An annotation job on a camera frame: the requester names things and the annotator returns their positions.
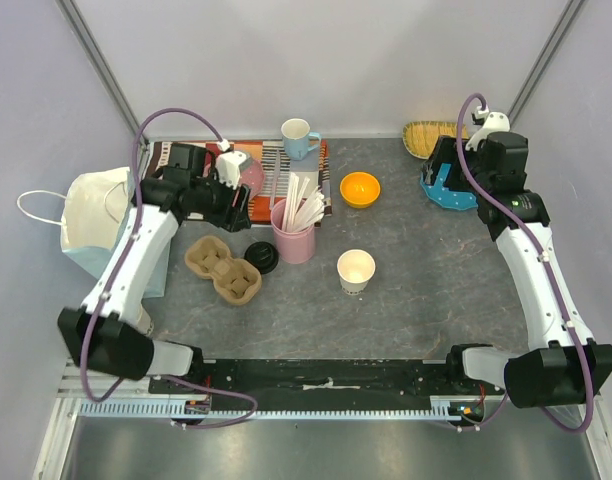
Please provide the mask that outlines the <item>black plastic cup lid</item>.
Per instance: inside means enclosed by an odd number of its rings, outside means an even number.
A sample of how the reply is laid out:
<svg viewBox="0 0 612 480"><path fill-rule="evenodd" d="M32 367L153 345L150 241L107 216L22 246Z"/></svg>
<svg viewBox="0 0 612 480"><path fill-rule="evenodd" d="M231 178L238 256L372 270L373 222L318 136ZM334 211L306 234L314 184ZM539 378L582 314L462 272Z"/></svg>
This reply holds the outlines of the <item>black plastic cup lid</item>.
<svg viewBox="0 0 612 480"><path fill-rule="evenodd" d="M244 259L262 275L265 275L277 267L280 256L274 244L266 241L257 241L246 249Z"/></svg>

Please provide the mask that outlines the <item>light blue paper bag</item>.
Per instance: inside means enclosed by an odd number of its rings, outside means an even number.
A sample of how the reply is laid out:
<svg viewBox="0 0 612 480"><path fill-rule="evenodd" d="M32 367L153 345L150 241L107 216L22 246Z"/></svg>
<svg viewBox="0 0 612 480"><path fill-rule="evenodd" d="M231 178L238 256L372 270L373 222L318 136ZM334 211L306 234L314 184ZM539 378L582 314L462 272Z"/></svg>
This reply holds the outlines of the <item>light blue paper bag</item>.
<svg viewBox="0 0 612 480"><path fill-rule="evenodd" d="M16 201L18 209L32 219L58 226L62 252L93 278L99 278L126 228L129 169L120 167L79 175L66 194L54 194L63 201L59 220L39 217L24 209L22 199L38 193L32 190L20 194Z"/></svg>

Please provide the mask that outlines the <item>white paper coffee cup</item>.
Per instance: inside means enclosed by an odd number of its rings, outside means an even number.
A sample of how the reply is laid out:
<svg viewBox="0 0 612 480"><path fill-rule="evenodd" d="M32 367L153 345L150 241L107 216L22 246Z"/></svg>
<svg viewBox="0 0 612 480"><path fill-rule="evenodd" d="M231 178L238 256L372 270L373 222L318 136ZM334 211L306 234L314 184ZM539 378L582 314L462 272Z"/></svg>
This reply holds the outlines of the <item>white paper coffee cup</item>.
<svg viewBox="0 0 612 480"><path fill-rule="evenodd" d="M347 250L337 261L340 285L348 295L360 294L372 279L375 270L375 260L361 249Z"/></svg>

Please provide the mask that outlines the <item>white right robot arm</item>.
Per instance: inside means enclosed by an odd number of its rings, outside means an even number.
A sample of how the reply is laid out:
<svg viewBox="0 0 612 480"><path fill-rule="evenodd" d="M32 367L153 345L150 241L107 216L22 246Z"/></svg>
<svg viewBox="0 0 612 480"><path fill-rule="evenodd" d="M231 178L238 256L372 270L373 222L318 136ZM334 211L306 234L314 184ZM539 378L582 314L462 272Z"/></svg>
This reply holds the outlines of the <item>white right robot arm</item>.
<svg viewBox="0 0 612 480"><path fill-rule="evenodd" d="M485 344L454 346L444 381L469 392L479 381L506 390L518 408L584 404L612 373L612 345L585 325L559 268L550 217L542 198L525 187L527 138L495 132L475 151L442 136L422 167L423 186L441 201L473 194L477 214L508 265L528 332L528 352Z"/></svg>

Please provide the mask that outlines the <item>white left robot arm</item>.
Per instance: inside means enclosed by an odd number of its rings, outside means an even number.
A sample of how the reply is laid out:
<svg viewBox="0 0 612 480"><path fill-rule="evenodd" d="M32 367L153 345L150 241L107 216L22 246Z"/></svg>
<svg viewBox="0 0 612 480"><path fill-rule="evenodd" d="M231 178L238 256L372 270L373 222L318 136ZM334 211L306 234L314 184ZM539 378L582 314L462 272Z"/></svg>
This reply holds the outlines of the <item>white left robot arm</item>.
<svg viewBox="0 0 612 480"><path fill-rule="evenodd" d="M199 214L228 232L248 229L251 189L241 180L252 157L233 148L224 153L174 143L168 162L136 188L127 223L94 289L77 309L65 308L57 324L82 373L121 379L170 375L184 393L205 382L204 367L191 347L155 341L140 310L147 284L180 225Z"/></svg>

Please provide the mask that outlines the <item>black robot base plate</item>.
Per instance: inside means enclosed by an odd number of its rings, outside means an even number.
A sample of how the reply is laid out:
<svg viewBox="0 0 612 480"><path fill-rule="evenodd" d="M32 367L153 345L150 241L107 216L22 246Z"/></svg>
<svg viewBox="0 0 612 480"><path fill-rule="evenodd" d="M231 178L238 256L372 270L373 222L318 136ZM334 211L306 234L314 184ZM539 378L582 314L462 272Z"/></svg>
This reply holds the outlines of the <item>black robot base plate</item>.
<svg viewBox="0 0 612 480"><path fill-rule="evenodd" d="M503 394L481 380L449 376L443 361L412 359L217 359L183 379L247 394L271 410L424 408L434 396L479 400Z"/></svg>

